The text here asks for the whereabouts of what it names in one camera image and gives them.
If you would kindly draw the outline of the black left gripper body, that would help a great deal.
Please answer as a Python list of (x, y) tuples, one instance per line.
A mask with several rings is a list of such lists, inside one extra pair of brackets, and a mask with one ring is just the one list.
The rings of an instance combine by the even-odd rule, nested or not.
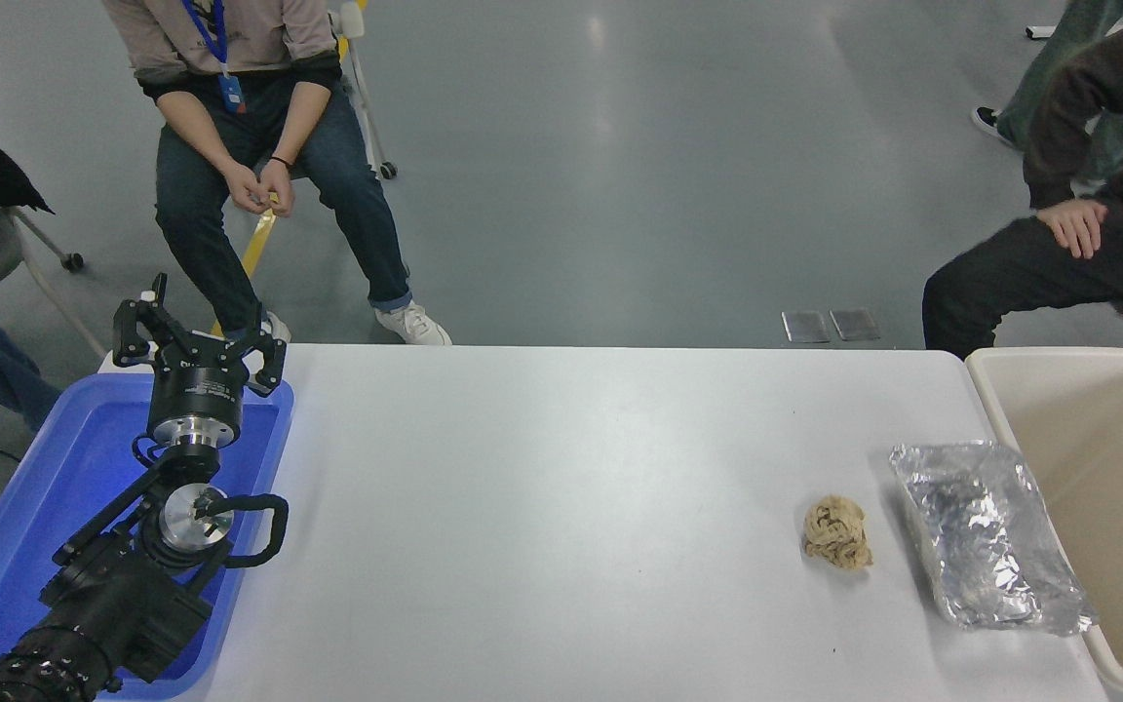
[(188, 418), (206, 419), (228, 431), (240, 430), (247, 381), (241, 357), (207, 348), (191, 361), (181, 346), (159, 345), (153, 352), (152, 366), (148, 431), (173, 431)]

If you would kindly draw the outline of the person's right hand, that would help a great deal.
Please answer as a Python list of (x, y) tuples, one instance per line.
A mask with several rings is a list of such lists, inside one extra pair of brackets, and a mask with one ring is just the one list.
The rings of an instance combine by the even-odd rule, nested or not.
[(230, 191), (232, 204), (237, 209), (252, 215), (268, 212), (271, 209), (270, 191), (262, 185), (253, 168), (247, 168), (244, 164), (230, 159), (219, 165), (218, 171), (222, 174), (223, 183)]

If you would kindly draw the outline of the person's left hand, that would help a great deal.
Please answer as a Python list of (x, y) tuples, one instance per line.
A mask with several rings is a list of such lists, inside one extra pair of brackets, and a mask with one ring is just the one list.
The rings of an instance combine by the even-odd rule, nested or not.
[(261, 204), (277, 217), (292, 215), (294, 192), (290, 166), (281, 157), (264, 161), (258, 175)]

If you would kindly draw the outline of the person's hand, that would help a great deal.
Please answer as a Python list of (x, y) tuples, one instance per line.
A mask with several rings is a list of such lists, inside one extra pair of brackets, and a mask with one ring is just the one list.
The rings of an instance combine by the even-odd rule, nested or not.
[(1049, 228), (1054, 241), (1074, 258), (1092, 259), (1102, 245), (1102, 225), (1108, 206), (1087, 197), (1074, 197), (1063, 203), (1038, 210), (1035, 217)]

